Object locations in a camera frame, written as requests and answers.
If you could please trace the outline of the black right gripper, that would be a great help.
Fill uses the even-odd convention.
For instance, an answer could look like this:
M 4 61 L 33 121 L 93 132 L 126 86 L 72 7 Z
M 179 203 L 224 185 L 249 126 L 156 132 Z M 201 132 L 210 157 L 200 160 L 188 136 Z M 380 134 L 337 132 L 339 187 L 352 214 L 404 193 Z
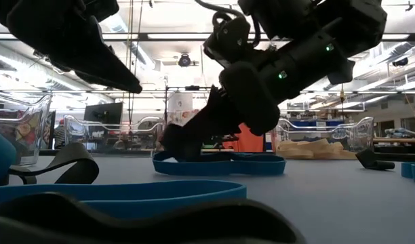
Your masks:
M 353 65 L 334 34 L 340 23 L 334 20 L 310 37 L 225 68 L 219 76 L 224 89 L 211 86 L 207 104 L 188 122 L 188 141 L 241 133 L 242 122 L 259 136 L 277 125 L 284 100 L 335 72 L 350 81 Z

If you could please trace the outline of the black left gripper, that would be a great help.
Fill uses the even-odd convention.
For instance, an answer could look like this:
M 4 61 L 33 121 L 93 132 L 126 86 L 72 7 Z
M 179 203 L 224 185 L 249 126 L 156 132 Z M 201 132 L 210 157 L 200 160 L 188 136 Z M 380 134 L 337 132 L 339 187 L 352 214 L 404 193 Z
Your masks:
M 0 24 L 61 71 L 139 94 L 138 78 L 104 44 L 104 0 L 0 0 Z

